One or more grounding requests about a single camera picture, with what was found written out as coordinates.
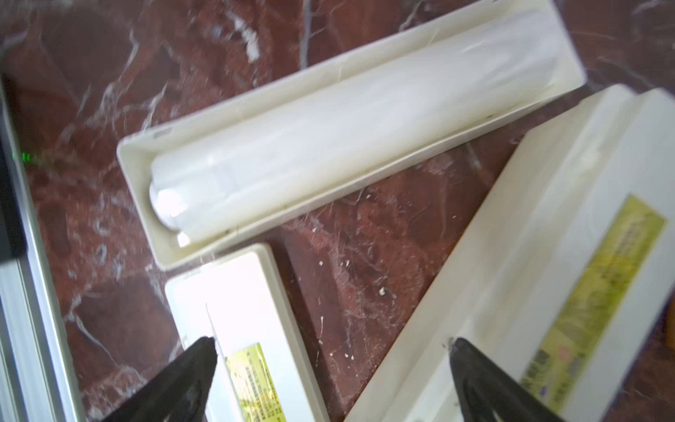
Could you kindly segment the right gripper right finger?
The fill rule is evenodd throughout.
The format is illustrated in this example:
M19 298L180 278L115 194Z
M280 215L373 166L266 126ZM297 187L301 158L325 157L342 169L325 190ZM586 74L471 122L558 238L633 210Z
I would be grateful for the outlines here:
M451 340L449 366L466 421L562 422L467 339Z

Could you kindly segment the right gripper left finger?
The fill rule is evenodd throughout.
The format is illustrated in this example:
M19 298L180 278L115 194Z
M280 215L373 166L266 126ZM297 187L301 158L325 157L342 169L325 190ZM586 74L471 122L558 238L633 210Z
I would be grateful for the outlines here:
M217 359L216 340L199 338L105 419L202 421Z

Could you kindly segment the plastic wrap roll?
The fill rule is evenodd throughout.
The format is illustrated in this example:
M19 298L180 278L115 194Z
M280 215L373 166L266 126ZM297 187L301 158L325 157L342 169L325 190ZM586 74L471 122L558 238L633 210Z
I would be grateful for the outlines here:
M158 156L151 206L183 244L270 216L530 100L559 50L539 11L435 42Z

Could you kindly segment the cream dispenser base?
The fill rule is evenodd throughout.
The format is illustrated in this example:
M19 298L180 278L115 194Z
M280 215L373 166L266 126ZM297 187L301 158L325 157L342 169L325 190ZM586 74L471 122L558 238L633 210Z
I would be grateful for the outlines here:
M307 199L292 202L287 200L271 214L256 217L249 223L225 230L206 241L180 245L178 235L160 223L153 211L149 199L150 165L159 154L183 147L200 137L212 135L248 118L268 112L273 107L297 100L303 95L333 86L347 77L360 75L383 63L427 47L435 41L464 33L499 18L529 11L539 11L551 19L551 28L561 44L552 82L530 100L467 124L434 142L416 147L400 158L376 165L367 172L353 176L337 186L325 188ZM352 49L200 112L127 136L118 145L117 158L153 258L160 269L168 271L201 255L240 244L297 216L323 207L408 167L502 128L575 91L586 81L585 69L555 2L478 1L405 32Z

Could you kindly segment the cream wrap dispenser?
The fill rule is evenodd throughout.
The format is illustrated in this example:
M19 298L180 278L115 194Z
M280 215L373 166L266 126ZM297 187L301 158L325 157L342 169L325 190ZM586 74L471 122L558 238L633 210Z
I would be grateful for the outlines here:
M567 421L600 421L674 288L674 98L616 84L530 130L351 421L459 421L466 339Z

